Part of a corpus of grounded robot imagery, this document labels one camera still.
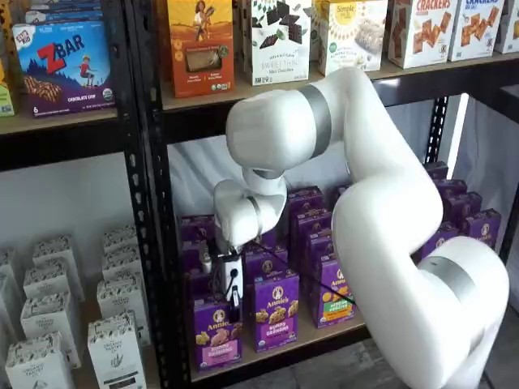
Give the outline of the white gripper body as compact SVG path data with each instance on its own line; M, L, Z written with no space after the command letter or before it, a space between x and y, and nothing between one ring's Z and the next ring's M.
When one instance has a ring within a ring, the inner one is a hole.
M240 254L224 256L220 262L220 286L221 293L228 302L235 297L238 300L242 299L243 279L242 256Z

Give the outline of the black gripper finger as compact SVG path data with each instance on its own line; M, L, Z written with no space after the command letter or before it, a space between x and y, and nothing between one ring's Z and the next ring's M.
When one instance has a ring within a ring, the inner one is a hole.
M233 285L229 295L229 321L236 323L241 320L241 303L238 287Z

